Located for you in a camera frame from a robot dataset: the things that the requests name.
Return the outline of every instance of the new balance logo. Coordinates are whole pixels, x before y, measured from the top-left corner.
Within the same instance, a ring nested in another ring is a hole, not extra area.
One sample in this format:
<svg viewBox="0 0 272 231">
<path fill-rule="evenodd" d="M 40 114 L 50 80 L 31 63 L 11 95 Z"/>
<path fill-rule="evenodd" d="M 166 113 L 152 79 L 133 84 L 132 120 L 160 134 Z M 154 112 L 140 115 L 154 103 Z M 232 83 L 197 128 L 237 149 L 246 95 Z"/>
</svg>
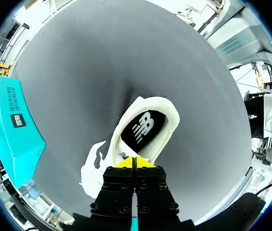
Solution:
<svg viewBox="0 0 272 231">
<path fill-rule="evenodd" d="M 133 126 L 133 133 L 136 137 L 137 143 L 142 140 L 142 136 L 147 135 L 147 133 L 153 128 L 154 120 L 151 118 L 149 112 L 144 113 L 144 115 L 139 120 L 139 125 L 135 124 Z"/>
<path fill-rule="evenodd" d="M 123 160 L 126 160 L 127 158 L 129 158 L 129 156 L 125 153 L 118 153 L 118 155 L 121 156 Z"/>
</svg>

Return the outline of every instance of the person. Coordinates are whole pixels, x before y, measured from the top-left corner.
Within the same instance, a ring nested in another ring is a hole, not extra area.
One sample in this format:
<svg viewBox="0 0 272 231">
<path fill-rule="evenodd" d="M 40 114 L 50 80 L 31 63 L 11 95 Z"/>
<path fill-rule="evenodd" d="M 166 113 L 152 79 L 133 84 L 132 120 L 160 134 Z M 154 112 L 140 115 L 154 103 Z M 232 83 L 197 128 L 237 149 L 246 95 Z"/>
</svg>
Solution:
<svg viewBox="0 0 272 231">
<path fill-rule="evenodd" d="M 244 103 L 248 115 L 256 116 L 249 120 L 251 137 L 272 137 L 272 94 L 248 99 Z"/>
</svg>

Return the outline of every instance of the black pants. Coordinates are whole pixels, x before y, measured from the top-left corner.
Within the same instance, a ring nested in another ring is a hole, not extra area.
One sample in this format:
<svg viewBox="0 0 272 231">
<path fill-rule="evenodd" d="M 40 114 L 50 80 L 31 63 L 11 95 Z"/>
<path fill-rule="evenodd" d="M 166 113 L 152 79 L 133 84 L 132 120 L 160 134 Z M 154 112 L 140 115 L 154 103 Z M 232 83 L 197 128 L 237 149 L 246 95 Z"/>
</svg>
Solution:
<svg viewBox="0 0 272 231">
<path fill-rule="evenodd" d="M 250 130 L 252 138 L 263 139 L 264 124 L 264 101 L 263 97 L 256 97 L 244 101 L 248 115 L 255 115 L 256 118 L 250 119 Z"/>
</svg>

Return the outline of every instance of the black metal bracket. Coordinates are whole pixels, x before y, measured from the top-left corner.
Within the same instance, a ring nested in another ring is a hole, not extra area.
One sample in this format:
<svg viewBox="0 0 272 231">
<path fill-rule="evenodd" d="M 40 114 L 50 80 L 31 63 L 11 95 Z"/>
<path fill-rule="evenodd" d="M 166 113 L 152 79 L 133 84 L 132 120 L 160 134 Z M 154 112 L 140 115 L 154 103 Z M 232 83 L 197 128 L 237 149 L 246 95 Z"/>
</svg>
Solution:
<svg viewBox="0 0 272 231">
<path fill-rule="evenodd" d="M 73 225 L 63 225 L 64 231 L 95 231 L 111 229 L 130 231 L 132 197 L 137 195 L 139 231 L 240 231 L 247 230 L 256 220 L 265 202 L 246 193 L 226 210 L 210 220 L 194 226 L 192 220 L 180 222 L 179 205 L 174 201 L 162 167 L 108 167 L 104 184 L 91 206 L 90 218 L 74 214 Z"/>
</svg>

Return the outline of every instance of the black label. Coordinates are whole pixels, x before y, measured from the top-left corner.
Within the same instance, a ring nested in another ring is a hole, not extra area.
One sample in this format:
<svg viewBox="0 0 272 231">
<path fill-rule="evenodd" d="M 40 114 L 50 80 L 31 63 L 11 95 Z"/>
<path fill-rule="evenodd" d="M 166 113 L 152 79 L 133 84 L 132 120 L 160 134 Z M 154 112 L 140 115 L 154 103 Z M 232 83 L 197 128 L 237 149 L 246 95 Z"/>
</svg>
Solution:
<svg viewBox="0 0 272 231">
<path fill-rule="evenodd" d="M 11 120 L 13 123 L 13 127 L 15 128 L 21 128 L 26 126 L 26 123 L 22 114 L 11 115 Z"/>
</svg>

